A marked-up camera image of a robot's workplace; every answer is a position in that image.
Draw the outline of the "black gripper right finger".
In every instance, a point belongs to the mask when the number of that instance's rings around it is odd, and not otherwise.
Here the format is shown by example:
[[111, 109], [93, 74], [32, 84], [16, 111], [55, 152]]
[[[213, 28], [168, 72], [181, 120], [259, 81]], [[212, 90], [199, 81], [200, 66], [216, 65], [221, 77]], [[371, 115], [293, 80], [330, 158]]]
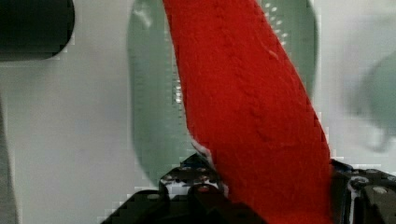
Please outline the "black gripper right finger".
[[396, 177], [331, 161], [333, 224], [396, 224]]

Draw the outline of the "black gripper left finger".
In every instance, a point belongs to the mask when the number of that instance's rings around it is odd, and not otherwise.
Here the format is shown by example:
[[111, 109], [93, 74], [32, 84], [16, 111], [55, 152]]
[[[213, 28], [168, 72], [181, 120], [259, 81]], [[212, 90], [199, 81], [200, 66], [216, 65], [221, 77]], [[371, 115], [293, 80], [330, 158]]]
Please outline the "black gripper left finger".
[[101, 224], [267, 224], [249, 206], [225, 196], [225, 185], [199, 154], [140, 190]]

